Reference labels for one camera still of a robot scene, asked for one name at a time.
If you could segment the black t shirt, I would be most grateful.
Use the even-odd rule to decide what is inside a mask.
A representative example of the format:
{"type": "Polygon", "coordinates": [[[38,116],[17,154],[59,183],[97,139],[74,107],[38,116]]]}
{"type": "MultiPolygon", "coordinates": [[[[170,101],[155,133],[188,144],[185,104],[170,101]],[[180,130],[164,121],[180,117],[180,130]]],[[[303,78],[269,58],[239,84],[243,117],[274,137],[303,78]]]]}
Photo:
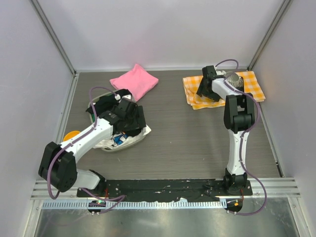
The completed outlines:
{"type": "Polygon", "coordinates": [[[127,89],[110,91],[96,102],[91,99],[86,111],[94,117],[89,133],[105,133],[106,136],[124,133],[133,137],[146,127],[143,107],[133,101],[127,89]]]}

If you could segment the white printed t shirt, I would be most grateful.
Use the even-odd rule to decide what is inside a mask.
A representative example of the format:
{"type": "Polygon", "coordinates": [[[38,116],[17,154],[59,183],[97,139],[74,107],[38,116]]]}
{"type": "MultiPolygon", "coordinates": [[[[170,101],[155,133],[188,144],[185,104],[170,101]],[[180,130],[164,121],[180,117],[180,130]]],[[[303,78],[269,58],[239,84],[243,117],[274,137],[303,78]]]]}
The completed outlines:
{"type": "Polygon", "coordinates": [[[149,126],[146,126],[141,130],[141,132],[138,135],[134,137],[129,136],[125,133],[116,134],[109,139],[102,140],[93,148],[102,149],[106,152],[124,150],[143,140],[151,131],[151,128],[149,126]]]}

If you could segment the grey laundry basket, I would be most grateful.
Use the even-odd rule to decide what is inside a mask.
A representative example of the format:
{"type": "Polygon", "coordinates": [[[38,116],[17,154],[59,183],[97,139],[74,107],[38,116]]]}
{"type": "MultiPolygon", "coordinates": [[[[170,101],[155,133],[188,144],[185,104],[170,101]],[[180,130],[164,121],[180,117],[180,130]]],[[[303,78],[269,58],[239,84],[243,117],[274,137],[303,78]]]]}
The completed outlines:
{"type": "MultiPolygon", "coordinates": [[[[119,101],[115,99],[115,96],[111,92],[92,99],[92,104],[95,106],[97,114],[112,109],[115,102],[118,104],[119,101]]],[[[145,123],[145,126],[142,128],[137,128],[128,132],[123,131],[112,135],[110,138],[103,139],[93,148],[101,149],[106,152],[123,150],[143,140],[151,131],[151,128],[145,123]]]]}

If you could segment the orange checkered cloth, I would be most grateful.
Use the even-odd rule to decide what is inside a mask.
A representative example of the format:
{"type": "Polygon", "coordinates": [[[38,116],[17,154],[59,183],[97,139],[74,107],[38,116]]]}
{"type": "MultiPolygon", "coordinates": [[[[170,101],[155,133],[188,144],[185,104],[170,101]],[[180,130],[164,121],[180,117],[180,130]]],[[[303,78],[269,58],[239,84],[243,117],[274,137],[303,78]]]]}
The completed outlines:
{"type": "MultiPolygon", "coordinates": [[[[266,97],[257,81],[253,71],[237,72],[243,77],[244,89],[246,93],[251,93],[257,102],[265,101],[266,97]]],[[[184,92],[187,103],[192,106],[194,110],[203,108],[218,108],[225,106],[225,100],[220,99],[219,102],[214,102],[206,97],[197,95],[197,90],[202,80],[202,76],[192,76],[183,78],[184,92]]]]}

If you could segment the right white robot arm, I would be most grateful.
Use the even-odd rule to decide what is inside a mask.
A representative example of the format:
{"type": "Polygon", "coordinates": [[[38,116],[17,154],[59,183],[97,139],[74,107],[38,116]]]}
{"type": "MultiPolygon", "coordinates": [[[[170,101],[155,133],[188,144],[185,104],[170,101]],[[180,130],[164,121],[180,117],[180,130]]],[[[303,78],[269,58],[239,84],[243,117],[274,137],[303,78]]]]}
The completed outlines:
{"type": "Polygon", "coordinates": [[[243,160],[249,129],[255,123],[255,103],[251,94],[234,87],[230,80],[237,82],[240,77],[233,72],[218,73],[213,65],[206,66],[202,69],[197,95],[214,102],[225,100],[224,126],[229,133],[230,146],[222,187],[231,195],[239,195],[247,186],[243,160]]]}

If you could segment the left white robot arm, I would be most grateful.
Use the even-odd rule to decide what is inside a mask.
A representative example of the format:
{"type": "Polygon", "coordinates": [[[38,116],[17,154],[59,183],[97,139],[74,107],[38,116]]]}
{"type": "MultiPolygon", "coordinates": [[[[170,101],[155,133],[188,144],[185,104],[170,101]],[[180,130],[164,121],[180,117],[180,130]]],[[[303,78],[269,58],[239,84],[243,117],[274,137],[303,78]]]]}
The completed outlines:
{"type": "Polygon", "coordinates": [[[143,107],[123,98],[111,110],[95,117],[95,122],[78,135],[60,144],[48,143],[38,174],[48,187],[59,192],[75,187],[99,195],[106,188],[106,179],[93,170],[77,169],[77,162],[99,142],[116,135],[139,135],[145,127],[143,107]]]}

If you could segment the grey striped ceramic cup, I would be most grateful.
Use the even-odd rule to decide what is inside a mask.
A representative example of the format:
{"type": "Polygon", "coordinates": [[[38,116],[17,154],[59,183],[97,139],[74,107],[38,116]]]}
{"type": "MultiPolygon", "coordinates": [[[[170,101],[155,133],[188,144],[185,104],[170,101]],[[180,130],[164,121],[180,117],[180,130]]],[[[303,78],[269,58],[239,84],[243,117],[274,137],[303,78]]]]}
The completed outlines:
{"type": "Polygon", "coordinates": [[[244,87],[244,81],[243,81],[243,77],[239,76],[237,73],[235,72],[226,72],[225,76],[221,76],[221,78],[217,79],[220,84],[223,85],[230,85],[234,88],[242,88],[244,87]]]}

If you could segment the pink folded towel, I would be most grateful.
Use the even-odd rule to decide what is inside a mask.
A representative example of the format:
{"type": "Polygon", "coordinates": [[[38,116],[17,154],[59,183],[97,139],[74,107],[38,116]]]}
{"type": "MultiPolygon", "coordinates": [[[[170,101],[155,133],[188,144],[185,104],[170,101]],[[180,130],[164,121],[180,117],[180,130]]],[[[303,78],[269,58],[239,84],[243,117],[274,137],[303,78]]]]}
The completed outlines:
{"type": "Polygon", "coordinates": [[[139,101],[147,92],[158,84],[158,78],[149,74],[139,64],[118,78],[110,80],[111,85],[117,89],[128,89],[135,101],[139,101]]]}

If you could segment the orange plastic bowl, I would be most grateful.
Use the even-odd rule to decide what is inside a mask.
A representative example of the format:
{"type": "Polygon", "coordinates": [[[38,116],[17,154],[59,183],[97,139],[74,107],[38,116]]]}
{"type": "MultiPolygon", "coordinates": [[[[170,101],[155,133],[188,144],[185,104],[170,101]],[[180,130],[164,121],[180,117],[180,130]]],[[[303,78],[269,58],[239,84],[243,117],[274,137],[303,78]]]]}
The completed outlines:
{"type": "Polygon", "coordinates": [[[68,140],[71,140],[73,139],[75,136],[77,136],[78,134],[80,134],[80,131],[78,130],[74,130],[74,131],[71,131],[69,133],[67,133],[64,138],[63,138],[63,142],[66,142],[68,140]]]}

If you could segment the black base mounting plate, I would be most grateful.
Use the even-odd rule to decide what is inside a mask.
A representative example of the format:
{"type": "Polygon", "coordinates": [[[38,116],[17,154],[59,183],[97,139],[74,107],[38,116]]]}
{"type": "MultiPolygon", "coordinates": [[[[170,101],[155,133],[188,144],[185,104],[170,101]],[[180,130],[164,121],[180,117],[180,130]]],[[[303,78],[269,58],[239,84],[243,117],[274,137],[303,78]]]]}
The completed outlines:
{"type": "Polygon", "coordinates": [[[100,198],[125,196],[127,202],[176,202],[180,198],[198,202],[217,200],[219,196],[253,195],[249,181],[244,187],[227,188],[222,179],[108,179],[89,192],[100,198]]]}

